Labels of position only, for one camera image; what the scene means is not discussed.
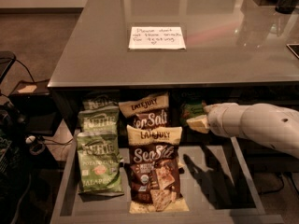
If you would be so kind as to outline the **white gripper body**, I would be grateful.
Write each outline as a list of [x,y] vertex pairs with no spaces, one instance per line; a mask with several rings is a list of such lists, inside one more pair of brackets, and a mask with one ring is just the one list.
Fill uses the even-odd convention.
[[207,113],[207,122],[212,131],[221,137],[241,137],[245,138],[242,132],[241,119],[248,105],[237,103],[222,103]]

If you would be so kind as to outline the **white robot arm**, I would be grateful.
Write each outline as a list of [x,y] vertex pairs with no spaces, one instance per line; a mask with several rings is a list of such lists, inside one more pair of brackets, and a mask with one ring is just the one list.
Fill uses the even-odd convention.
[[204,107],[205,115],[187,119],[199,133],[249,139],[299,158],[299,112],[270,104],[222,103]]

